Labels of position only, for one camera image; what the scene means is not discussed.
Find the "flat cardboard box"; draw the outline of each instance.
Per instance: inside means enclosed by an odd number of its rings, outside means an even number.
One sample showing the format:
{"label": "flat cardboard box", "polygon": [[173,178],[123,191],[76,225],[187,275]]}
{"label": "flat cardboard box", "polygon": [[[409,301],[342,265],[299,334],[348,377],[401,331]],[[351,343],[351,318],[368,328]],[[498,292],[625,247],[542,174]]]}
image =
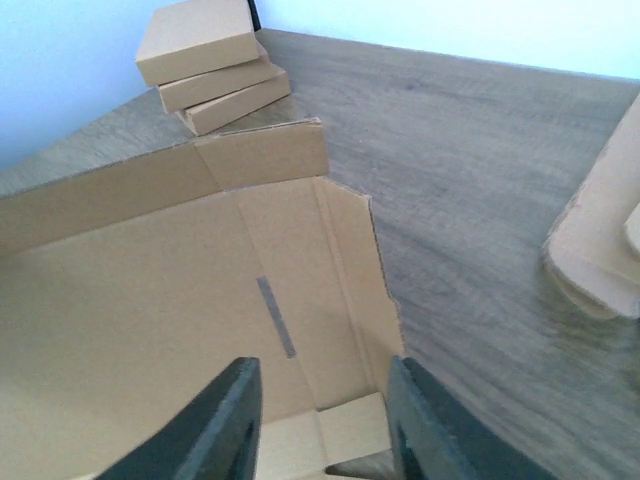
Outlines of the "flat cardboard box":
{"label": "flat cardboard box", "polygon": [[239,356],[262,363],[258,479],[388,448],[397,311],[369,199],[327,170],[310,120],[0,199],[0,471],[103,471]]}
{"label": "flat cardboard box", "polygon": [[605,311],[629,318],[640,317],[640,259],[624,225],[639,203],[640,96],[544,247],[547,264],[563,281]]}
{"label": "flat cardboard box", "polygon": [[136,54],[147,85],[258,58],[246,0],[188,0],[157,9]]}
{"label": "flat cardboard box", "polygon": [[164,111],[173,113],[275,77],[278,67],[269,61],[262,45],[258,44],[258,50],[257,60],[159,85]]}
{"label": "flat cardboard box", "polygon": [[289,77],[280,67],[275,77],[224,97],[176,112],[196,135],[205,135],[291,93]]}

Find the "gray wooden table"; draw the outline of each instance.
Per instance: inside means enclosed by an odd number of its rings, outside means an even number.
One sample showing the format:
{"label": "gray wooden table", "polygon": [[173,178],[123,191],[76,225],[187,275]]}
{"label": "gray wooden table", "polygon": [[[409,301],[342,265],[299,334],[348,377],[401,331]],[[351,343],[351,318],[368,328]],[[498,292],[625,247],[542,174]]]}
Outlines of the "gray wooden table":
{"label": "gray wooden table", "polygon": [[[549,227],[640,85],[276,31],[259,38],[290,73],[293,98],[227,129],[323,120],[331,177],[373,196],[409,353],[560,478],[640,478],[637,322],[586,318],[540,261]],[[150,91],[1,172],[0,195],[188,138]]]}

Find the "wood grain tabletop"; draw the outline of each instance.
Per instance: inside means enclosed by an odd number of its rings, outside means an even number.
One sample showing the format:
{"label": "wood grain tabletop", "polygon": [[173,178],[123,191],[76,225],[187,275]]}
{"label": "wood grain tabletop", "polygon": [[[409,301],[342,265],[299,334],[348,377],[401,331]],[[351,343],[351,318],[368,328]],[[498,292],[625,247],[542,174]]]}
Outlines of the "wood grain tabletop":
{"label": "wood grain tabletop", "polygon": [[[540,256],[640,84],[258,36],[293,96],[225,130],[321,118],[331,178],[373,198],[408,352],[559,478],[640,478],[638,323],[581,314]],[[0,172],[0,196],[191,137],[152,90]]]}

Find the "blue wall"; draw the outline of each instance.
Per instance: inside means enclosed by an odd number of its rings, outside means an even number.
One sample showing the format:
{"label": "blue wall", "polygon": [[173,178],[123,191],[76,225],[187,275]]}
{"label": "blue wall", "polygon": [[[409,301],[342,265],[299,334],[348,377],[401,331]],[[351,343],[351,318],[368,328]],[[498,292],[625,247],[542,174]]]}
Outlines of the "blue wall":
{"label": "blue wall", "polygon": [[[145,91],[135,51],[153,9],[173,0],[0,2],[2,166]],[[270,28],[640,79],[640,0],[257,4]]]}

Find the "wall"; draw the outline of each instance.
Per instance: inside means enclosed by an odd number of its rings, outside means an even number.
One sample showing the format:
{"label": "wall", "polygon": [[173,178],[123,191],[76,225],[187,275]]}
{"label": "wall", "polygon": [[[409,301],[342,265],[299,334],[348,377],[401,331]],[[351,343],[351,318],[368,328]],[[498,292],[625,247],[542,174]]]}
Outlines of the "wall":
{"label": "wall", "polygon": [[0,168],[146,90],[134,55],[173,0],[1,0]]}
{"label": "wall", "polygon": [[[1,0],[0,168],[145,91],[135,51],[173,2]],[[640,0],[256,3],[265,27],[640,78]]]}
{"label": "wall", "polygon": [[640,0],[256,3],[270,28],[640,79]]}

